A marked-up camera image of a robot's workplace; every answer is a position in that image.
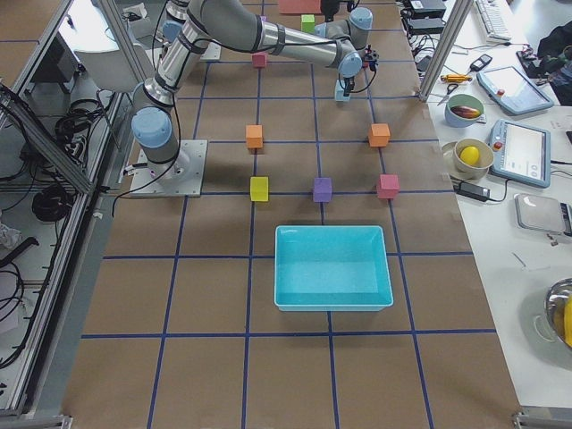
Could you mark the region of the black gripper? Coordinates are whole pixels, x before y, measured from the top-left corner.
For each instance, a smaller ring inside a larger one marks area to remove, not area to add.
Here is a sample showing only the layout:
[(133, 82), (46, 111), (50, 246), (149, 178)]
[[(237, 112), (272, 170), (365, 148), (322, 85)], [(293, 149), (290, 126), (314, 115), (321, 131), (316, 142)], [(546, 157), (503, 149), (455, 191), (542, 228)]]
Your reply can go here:
[(340, 11), (341, 5), (345, 4), (347, 11), (353, 10), (353, 0), (321, 0), (321, 14), (326, 21), (332, 21)]
[(355, 78), (354, 77), (344, 77), (343, 78), (343, 96), (348, 97), (353, 93), (355, 87)]

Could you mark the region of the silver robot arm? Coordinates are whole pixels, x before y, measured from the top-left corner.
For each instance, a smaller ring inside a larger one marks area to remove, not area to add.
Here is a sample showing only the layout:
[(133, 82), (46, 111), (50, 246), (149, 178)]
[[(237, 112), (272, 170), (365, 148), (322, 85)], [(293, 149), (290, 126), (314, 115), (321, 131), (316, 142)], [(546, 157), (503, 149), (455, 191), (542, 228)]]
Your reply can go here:
[(267, 53), (319, 64), (338, 72), (343, 95), (363, 68), (373, 14), (356, 7), (345, 20), (326, 21), (306, 33), (261, 18), (239, 1), (190, 1), (185, 21), (155, 74), (134, 92), (131, 130), (147, 158), (152, 181), (178, 177), (188, 164), (172, 126), (181, 83), (210, 44), (245, 54)]

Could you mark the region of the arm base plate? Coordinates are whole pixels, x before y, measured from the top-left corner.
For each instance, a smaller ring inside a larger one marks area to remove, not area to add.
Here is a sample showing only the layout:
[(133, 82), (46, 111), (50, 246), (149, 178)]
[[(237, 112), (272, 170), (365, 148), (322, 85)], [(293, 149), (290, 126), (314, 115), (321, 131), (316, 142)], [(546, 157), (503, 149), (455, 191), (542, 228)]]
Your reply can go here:
[(149, 163), (140, 149), (130, 193), (138, 198), (201, 196), (208, 142), (205, 139), (184, 139), (174, 166)]

